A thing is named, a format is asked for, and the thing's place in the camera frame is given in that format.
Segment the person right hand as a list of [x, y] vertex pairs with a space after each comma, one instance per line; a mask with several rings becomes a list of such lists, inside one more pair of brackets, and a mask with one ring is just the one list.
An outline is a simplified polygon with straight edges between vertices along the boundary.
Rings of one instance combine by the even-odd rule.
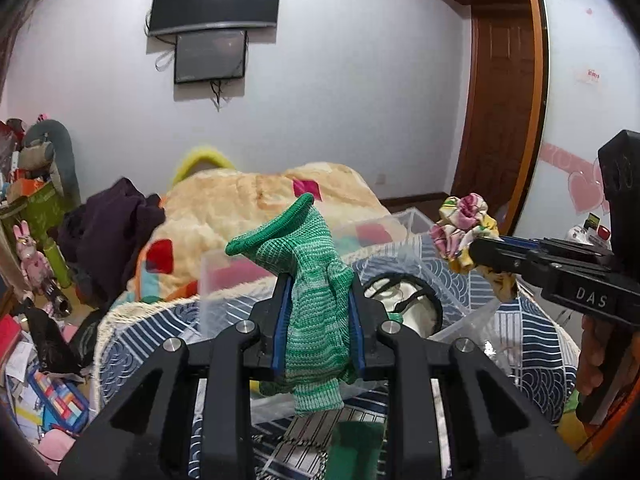
[[625, 413], [639, 395], [638, 330], [584, 315], [576, 388], [581, 422], [600, 426]]

